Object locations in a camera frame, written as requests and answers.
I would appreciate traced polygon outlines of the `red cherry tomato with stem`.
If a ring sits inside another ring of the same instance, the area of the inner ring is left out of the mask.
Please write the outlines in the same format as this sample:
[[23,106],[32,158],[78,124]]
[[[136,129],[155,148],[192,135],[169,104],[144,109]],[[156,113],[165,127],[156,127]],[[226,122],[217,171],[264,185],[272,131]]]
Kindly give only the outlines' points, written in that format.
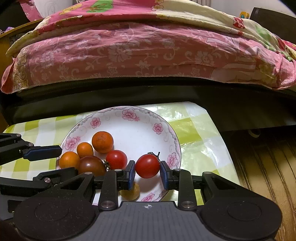
[[160,170],[160,160],[159,154],[156,155],[153,152],[149,152],[145,155],[142,155],[137,162],[135,163],[135,171],[138,176],[149,179],[156,174],[158,174]]

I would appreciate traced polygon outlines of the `tan longan fruit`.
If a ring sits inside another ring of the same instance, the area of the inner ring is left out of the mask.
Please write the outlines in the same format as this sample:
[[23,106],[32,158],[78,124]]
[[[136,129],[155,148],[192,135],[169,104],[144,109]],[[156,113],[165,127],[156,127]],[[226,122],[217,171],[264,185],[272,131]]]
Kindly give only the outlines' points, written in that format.
[[127,201],[134,201],[138,199],[140,195],[140,186],[137,183],[133,183],[131,190],[120,190],[120,195]]

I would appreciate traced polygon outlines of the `dark brown tomato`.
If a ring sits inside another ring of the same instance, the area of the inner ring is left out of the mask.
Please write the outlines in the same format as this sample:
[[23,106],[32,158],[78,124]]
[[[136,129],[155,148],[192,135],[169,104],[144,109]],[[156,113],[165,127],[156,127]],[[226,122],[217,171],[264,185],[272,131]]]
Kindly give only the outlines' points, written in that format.
[[80,160],[78,167],[78,173],[82,174],[85,172],[92,172],[92,174],[97,176],[104,176],[107,172],[105,164],[101,159],[96,156],[86,156]]

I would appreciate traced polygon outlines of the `green checkered tablecloth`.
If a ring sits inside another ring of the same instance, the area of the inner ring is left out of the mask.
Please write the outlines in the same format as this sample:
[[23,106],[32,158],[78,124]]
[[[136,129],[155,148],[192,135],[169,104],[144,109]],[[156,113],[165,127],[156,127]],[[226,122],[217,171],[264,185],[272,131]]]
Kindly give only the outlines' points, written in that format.
[[[226,145],[205,109],[191,102],[143,105],[140,108],[161,116],[175,131],[181,148],[179,168],[193,175],[209,171],[234,183],[238,182]],[[9,126],[6,132],[19,133],[24,140],[37,146],[61,146],[70,130],[90,114],[18,123]]]

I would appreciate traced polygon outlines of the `large orange tangerine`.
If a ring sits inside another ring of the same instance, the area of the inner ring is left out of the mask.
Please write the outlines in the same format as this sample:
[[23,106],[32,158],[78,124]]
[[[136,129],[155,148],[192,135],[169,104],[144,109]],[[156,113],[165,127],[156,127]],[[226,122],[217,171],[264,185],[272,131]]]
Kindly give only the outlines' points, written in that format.
[[92,137],[92,146],[95,151],[106,154],[113,148],[114,140],[110,133],[105,131],[97,132]]

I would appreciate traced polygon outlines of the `small orange kumquat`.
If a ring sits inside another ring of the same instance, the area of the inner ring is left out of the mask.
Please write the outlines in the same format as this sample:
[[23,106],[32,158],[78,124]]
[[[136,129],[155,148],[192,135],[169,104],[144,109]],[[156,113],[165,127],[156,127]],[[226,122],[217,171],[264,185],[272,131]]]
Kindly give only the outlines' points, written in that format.
[[92,145],[90,145],[87,142],[82,142],[77,146],[77,154],[80,158],[84,158],[87,156],[93,156],[94,152],[93,152],[93,147]]

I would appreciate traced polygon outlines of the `orange tangerine front left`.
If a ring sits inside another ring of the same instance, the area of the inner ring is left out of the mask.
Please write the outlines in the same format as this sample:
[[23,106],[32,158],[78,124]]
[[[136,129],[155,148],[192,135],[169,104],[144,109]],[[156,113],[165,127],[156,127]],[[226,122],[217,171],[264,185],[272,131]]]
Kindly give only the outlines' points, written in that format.
[[60,160],[59,160],[59,167],[61,169],[63,168],[70,168],[74,167],[75,169],[78,169],[80,164],[80,157],[72,151],[65,152]]

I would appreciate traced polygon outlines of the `floral white porcelain plate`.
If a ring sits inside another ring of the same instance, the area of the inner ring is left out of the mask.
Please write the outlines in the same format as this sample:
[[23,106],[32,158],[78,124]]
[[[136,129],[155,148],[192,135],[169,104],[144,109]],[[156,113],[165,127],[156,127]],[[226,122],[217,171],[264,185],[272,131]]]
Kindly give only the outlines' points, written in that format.
[[81,142],[90,143],[99,131],[110,133],[114,149],[123,151],[129,160],[137,161],[153,152],[171,169],[181,165],[180,144],[169,123],[150,110],[133,106],[107,108],[86,116],[66,135],[62,152],[75,152]]

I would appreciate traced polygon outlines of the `pink floral bed sheet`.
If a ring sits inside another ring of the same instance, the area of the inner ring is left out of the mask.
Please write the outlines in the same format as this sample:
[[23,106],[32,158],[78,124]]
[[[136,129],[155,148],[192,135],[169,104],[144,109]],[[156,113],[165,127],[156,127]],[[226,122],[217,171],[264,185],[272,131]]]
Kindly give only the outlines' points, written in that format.
[[184,76],[271,89],[295,86],[295,61],[253,40],[183,25],[104,24],[23,47],[4,93],[58,82]]

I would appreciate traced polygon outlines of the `colourful cartoon quilt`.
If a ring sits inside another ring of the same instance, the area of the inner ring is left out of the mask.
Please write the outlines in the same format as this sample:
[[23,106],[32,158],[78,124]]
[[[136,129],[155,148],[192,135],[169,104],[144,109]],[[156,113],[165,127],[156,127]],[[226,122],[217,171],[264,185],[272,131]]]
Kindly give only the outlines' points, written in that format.
[[257,22],[226,14],[193,1],[84,1],[52,14],[14,42],[7,50],[13,56],[23,47],[50,36],[86,25],[119,21],[172,21],[203,29],[239,35],[262,44],[266,49],[295,59],[295,49]]

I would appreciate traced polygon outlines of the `yellow toy box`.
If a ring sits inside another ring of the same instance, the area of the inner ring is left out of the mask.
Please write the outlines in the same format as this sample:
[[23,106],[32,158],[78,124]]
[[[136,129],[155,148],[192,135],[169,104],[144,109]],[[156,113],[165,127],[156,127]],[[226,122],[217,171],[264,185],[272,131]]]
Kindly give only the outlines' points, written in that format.
[[240,13],[239,17],[240,17],[241,19],[249,19],[249,18],[250,18],[250,14],[249,14],[248,12],[246,12],[246,11],[242,11],[242,12]]

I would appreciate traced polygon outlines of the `dark wooden headboard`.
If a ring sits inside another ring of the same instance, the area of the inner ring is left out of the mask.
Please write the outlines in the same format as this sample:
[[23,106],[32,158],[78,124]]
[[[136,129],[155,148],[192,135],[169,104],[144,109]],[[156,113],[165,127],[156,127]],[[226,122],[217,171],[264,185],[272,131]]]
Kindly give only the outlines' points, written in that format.
[[295,44],[296,18],[269,9],[253,8],[250,19],[259,23],[262,27]]

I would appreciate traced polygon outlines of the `dark wooden bed frame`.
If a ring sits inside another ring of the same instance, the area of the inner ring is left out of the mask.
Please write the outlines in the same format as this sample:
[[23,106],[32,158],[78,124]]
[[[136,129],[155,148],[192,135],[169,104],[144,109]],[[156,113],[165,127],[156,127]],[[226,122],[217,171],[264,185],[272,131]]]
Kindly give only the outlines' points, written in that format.
[[91,79],[37,86],[2,93],[1,114],[12,125],[113,106],[183,101],[206,109],[222,132],[295,125],[292,90],[189,77]]

